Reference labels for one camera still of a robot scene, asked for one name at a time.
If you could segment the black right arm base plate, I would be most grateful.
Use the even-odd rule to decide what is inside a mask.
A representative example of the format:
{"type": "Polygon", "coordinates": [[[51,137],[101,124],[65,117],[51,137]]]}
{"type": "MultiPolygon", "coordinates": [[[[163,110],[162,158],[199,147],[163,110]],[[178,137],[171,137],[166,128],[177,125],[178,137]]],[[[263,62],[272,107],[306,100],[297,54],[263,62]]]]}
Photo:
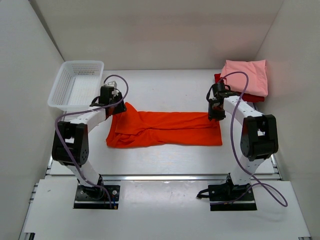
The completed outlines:
{"type": "Polygon", "coordinates": [[[257,205],[251,185],[211,184],[201,190],[197,199],[209,199],[210,211],[256,211],[257,205]]]}

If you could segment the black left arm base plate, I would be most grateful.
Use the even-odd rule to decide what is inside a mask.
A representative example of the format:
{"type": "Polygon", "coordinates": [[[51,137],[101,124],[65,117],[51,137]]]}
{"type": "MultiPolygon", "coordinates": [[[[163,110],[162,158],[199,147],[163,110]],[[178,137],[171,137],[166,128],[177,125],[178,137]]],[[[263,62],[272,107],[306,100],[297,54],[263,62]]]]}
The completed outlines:
{"type": "Polygon", "coordinates": [[[104,185],[109,196],[102,189],[90,190],[90,187],[78,185],[73,208],[74,209],[93,209],[93,210],[117,210],[119,208],[120,185],[104,185]]]}

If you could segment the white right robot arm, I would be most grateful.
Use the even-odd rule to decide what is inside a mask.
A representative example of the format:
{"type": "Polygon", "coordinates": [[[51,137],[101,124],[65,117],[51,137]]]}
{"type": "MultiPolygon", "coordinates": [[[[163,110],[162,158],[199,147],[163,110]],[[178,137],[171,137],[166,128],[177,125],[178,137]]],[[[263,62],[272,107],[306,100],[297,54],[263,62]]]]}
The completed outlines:
{"type": "Polygon", "coordinates": [[[232,183],[224,187],[226,198],[236,200],[242,195],[241,186],[248,185],[257,168],[279,149],[276,118],[255,110],[223,82],[210,87],[206,100],[210,121],[222,121],[229,113],[231,121],[236,120],[242,126],[241,156],[236,159],[238,166],[230,173],[232,183]]]}

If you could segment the orange t shirt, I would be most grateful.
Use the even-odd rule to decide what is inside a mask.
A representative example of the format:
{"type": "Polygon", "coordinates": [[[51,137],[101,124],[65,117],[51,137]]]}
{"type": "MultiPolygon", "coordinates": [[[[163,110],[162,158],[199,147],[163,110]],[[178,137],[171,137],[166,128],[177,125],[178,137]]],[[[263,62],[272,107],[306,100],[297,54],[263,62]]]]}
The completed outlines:
{"type": "Polygon", "coordinates": [[[220,124],[205,112],[126,111],[112,116],[106,145],[129,149],[159,145],[222,146],[220,124]]]}

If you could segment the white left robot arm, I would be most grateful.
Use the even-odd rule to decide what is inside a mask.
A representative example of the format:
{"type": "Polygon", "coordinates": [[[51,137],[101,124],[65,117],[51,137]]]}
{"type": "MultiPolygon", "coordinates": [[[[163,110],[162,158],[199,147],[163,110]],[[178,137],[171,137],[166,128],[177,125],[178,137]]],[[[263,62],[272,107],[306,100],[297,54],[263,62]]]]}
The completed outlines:
{"type": "Polygon", "coordinates": [[[112,115],[127,110],[124,97],[112,81],[103,84],[100,94],[91,102],[88,110],[76,112],[71,121],[56,122],[56,131],[52,146],[52,158],[66,166],[76,176],[93,199],[104,195],[103,179],[92,165],[89,158],[89,133],[112,115]]]}

